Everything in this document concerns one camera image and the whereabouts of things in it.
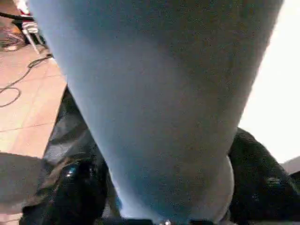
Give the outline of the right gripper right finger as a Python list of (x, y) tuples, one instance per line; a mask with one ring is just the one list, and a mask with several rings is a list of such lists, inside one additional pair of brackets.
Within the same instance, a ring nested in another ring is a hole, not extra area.
[(299, 222), (299, 184), (249, 132), (237, 130), (229, 159), (234, 174), (233, 222)]

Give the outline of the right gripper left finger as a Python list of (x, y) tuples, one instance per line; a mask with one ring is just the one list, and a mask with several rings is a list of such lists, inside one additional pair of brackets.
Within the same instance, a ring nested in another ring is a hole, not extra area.
[(105, 208), (107, 171), (95, 157), (61, 160), (23, 207), (22, 224), (94, 224)]

